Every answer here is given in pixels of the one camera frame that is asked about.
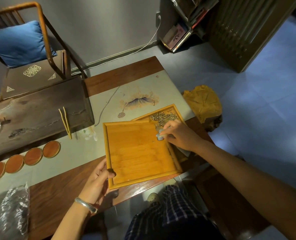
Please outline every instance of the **leg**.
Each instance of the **leg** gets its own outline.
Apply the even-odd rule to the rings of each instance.
[[[166,185],[163,197],[165,202],[163,226],[183,218],[203,217],[203,214],[193,205],[186,192],[178,186]]]
[[[160,228],[162,226],[163,212],[164,206],[159,201],[152,202],[147,209],[134,216],[124,239],[136,239],[141,235]]]

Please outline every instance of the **gray wall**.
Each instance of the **gray wall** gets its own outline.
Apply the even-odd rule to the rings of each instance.
[[[146,44],[160,9],[160,0],[0,0],[0,9],[27,1],[41,4],[82,64]],[[34,10],[21,13],[26,21],[36,19]]]

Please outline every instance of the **wooden table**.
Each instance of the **wooden table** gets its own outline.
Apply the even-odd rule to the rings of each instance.
[[[87,78],[85,82],[88,94],[92,96],[162,70],[164,70],[164,68],[154,56]],[[201,138],[213,143],[197,117],[187,120],[186,123]],[[43,239],[54,234],[62,218],[72,205],[74,198],[78,196],[86,183],[90,173],[103,158],[104,157],[100,157],[30,187],[30,239]],[[181,166],[183,171],[187,171],[203,163],[205,163],[205,161],[201,157],[191,155],[189,160],[181,163]],[[112,201],[105,202],[101,210],[123,202],[177,175],[178,174],[169,175],[122,187],[118,192],[113,193],[117,193],[118,196],[112,199]]]

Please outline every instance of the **blue pillow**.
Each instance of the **blue pillow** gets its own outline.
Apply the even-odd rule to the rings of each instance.
[[[47,59],[39,22],[0,29],[0,57],[9,68]]]

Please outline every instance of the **bracelet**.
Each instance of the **bracelet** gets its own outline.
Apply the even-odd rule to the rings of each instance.
[[[82,200],[81,198],[79,198],[79,197],[75,198],[75,202],[77,202],[77,203],[83,205],[84,207],[86,207],[88,210],[90,210],[90,212],[91,212],[92,214],[96,214],[97,211],[98,211],[97,208],[95,208],[94,206],[92,206],[92,205],[89,204],[88,202],[83,201],[83,200]]]

